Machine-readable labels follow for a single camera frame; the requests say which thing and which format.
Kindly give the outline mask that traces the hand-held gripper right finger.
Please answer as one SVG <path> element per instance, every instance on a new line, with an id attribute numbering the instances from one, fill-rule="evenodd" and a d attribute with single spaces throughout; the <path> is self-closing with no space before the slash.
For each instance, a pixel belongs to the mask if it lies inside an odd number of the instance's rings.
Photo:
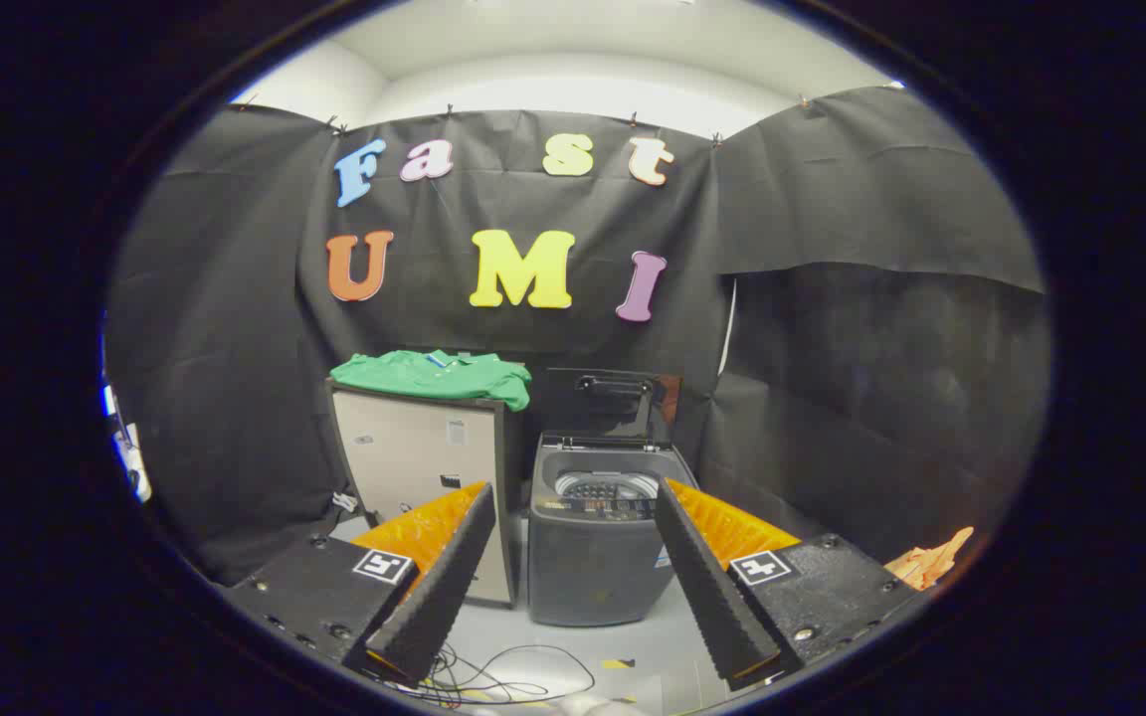
<path id="1" fill-rule="evenodd" d="M 656 525 L 732 690 L 846 656 L 929 599 L 808 517 L 770 521 L 674 479 L 657 493 Z"/>

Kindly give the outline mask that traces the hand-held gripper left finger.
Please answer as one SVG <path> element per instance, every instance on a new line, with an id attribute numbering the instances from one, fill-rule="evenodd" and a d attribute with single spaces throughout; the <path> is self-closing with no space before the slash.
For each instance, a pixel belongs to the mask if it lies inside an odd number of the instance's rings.
<path id="1" fill-rule="evenodd" d="M 490 483 L 469 483 L 350 541 L 295 541 L 226 598 L 312 656 L 417 687 L 449 637 L 495 524 Z"/>

